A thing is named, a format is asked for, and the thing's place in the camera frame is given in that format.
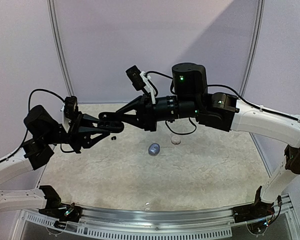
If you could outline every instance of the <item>small blue object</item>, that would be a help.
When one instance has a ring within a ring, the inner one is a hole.
[[[160,152],[160,145],[158,143],[152,143],[148,149],[151,156],[156,156]]]

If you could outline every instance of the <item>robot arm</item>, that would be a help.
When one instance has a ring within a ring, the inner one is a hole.
[[[140,90],[144,86],[143,73],[136,66],[126,72],[132,85],[137,91]],[[150,97],[144,94],[116,112],[100,113],[99,118],[122,121],[151,132],[156,131],[159,121],[195,118],[200,125],[207,127],[226,132],[255,133],[287,143],[285,161],[256,191],[255,202],[233,209],[236,222],[263,218],[269,211],[274,212],[273,205],[278,196],[300,175],[300,115],[248,104],[237,96],[223,92],[208,93],[206,70],[202,65],[179,63],[172,67],[172,75],[175,95],[157,97],[153,104]],[[135,110],[135,115],[127,114],[131,110]]]
[[[80,153],[110,133],[120,133],[122,122],[102,121],[78,111],[77,98],[67,97],[62,108],[62,124],[57,123],[41,105],[32,108],[24,124],[33,138],[24,142],[13,155],[0,159],[0,185],[20,174],[36,170],[48,163],[54,154],[51,144],[69,144],[73,151]],[[0,212],[39,209],[39,212],[60,219],[77,222],[82,208],[74,204],[61,203],[56,191],[48,185],[22,191],[0,190]]]
[[[155,97],[150,78],[136,66],[126,73],[135,89],[144,94],[116,112],[100,113],[99,119],[80,112],[74,96],[65,100],[62,124],[53,120],[41,105],[32,108],[24,124],[33,138],[14,156],[0,159],[0,184],[47,164],[54,154],[51,144],[69,144],[79,154],[81,148],[89,149],[111,133],[122,132],[123,122],[154,132],[159,121],[195,118],[198,124],[207,127],[260,134],[288,144],[285,161],[256,191],[254,203],[233,208],[236,222],[266,217],[269,211],[274,212],[278,195],[300,175],[300,115],[275,112],[263,106],[256,108],[223,92],[208,93],[206,70],[194,63],[172,67],[171,86],[175,92],[165,97]],[[135,114],[127,114],[131,110],[135,110]],[[62,204],[51,186],[28,191],[0,191],[0,212],[23,208],[41,209],[40,213],[61,221],[76,222],[81,215],[80,207]]]

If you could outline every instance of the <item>white wall panel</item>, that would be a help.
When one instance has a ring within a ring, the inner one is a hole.
[[[67,95],[49,20],[47,1],[0,1],[0,157],[17,148],[26,131],[23,119],[35,88]],[[36,92],[32,106],[42,104],[60,120],[61,102]],[[20,175],[3,190],[32,189],[42,169]],[[0,213],[0,240],[9,240],[18,211]]]
[[[57,0],[56,15],[75,94],[82,103],[127,102],[126,69],[171,75],[171,67],[206,67],[210,84],[239,90],[257,0]],[[153,76],[161,96],[170,81]]]
[[[300,1],[265,1],[260,37],[245,98],[300,114]],[[257,136],[271,172],[283,160],[286,144]],[[300,223],[300,176],[285,190]]]

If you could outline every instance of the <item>black cable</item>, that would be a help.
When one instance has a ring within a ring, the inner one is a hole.
[[[145,76],[147,77],[148,74],[157,74],[157,75],[160,75],[160,76],[163,76],[163,77],[166,77],[166,78],[168,78],[168,79],[172,79],[172,80],[173,80],[173,78],[172,78],[171,76],[165,75],[165,74],[163,74],[163,73],[161,73],[161,72],[158,72],[158,71],[147,71],[147,72],[145,73]]]
[[[173,130],[169,127],[168,121],[165,121],[165,125],[166,125],[166,127],[167,127],[173,134],[176,134],[176,135],[189,135],[189,134],[193,134],[193,133],[197,130],[197,125],[190,119],[190,117],[189,117],[189,122],[194,126],[194,130],[191,131],[191,132],[186,132],[186,133],[178,133],[178,132],[173,131]]]
[[[232,87],[230,86],[227,86],[227,85],[221,85],[221,84],[209,84],[207,85],[207,87],[220,87],[220,88],[226,88],[226,89],[229,89],[231,90],[232,92],[234,92],[243,102],[245,102],[246,104],[248,104],[249,106],[255,108],[255,109],[258,109],[260,110],[261,108],[251,102],[248,102],[247,100],[245,100],[236,90],[234,90]],[[299,121],[298,118],[294,117],[294,116],[290,116],[290,115],[287,115],[287,114],[284,114],[284,113],[281,113],[281,112],[277,112],[277,111],[272,111],[272,110],[269,110],[269,109],[266,109],[266,108],[263,108],[262,111],[266,112],[266,113],[270,113],[270,114],[274,114],[274,115],[278,115],[278,116],[281,116],[281,117],[285,117],[285,118],[288,118],[288,119],[292,119],[292,120],[295,120],[295,121]]]
[[[165,78],[168,78],[168,79],[172,79],[172,80],[173,80],[173,78],[172,78],[171,76],[165,75],[165,74],[163,74],[163,73],[161,73],[161,72],[158,72],[158,71],[147,71],[147,72],[145,73],[145,76],[147,77],[148,74],[157,74],[157,75],[160,75],[160,76],[162,76],[162,77],[165,77]],[[154,88],[154,90],[156,90],[156,87],[152,84],[152,82],[151,82],[150,80],[149,80],[149,82],[150,82],[151,86]],[[174,88],[174,81],[171,82],[171,85],[170,85],[170,92],[171,92],[173,95],[176,95],[176,93],[173,91],[173,88]]]
[[[59,98],[63,103],[65,102],[65,100],[64,100],[61,96],[59,96],[58,94],[56,94],[55,92],[50,91],[50,90],[47,90],[47,89],[43,89],[43,88],[37,88],[37,89],[34,89],[34,90],[30,93],[30,95],[29,95],[29,98],[28,98],[28,112],[30,112],[31,98],[32,98],[32,95],[33,95],[35,92],[46,92],[46,93],[49,93],[49,94],[52,94],[52,95],[56,96],[56,97]],[[26,141],[27,135],[28,135],[28,129],[25,131],[25,135],[24,135],[24,137],[23,137],[23,140],[22,140],[20,146],[19,146],[13,153],[11,153],[9,156],[7,156],[6,158],[2,159],[2,160],[0,161],[0,163],[3,162],[3,161],[5,161],[5,160],[7,160],[7,159],[9,159],[9,158],[11,158],[13,155],[15,155],[15,154],[22,148],[22,145],[23,145],[23,144],[25,143],[25,141]]]
[[[277,218],[279,217],[280,213],[281,213],[281,206],[280,206],[280,208],[279,208],[278,214],[275,216],[275,218],[273,219],[273,221],[271,221],[271,222],[268,224],[268,226],[270,226],[271,224],[273,224],[273,223],[277,220]]]
[[[141,88],[142,92],[147,95],[148,97],[150,97],[150,94],[147,92],[147,90],[143,87]]]
[[[65,151],[62,149],[62,144],[60,143],[60,149],[61,149],[61,152],[63,152],[64,154],[71,154],[71,153],[74,153],[75,151],[74,150],[71,150],[71,151]]]
[[[155,91],[155,93],[154,93],[154,96],[156,97],[156,96],[158,96],[158,89],[156,88],[156,86],[152,83],[152,81],[150,81],[150,80],[148,80],[149,81],[149,83],[150,83],[150,85],[153,87],[153,89],[154,89],[154,91]]]
[[[173,89],[174,89],[174,81],[172,80],[171,85],[170,85],[170,93],[172,93],[173,95],[176,95],[176,93]]]

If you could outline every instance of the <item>black mounting bracket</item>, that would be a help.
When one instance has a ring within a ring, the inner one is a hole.
[[[274,203],[264,203],[261,201],[261,188],[260,186],[256,191],[254,203],[232,208],[235,223],[262,219],[275,212]]]

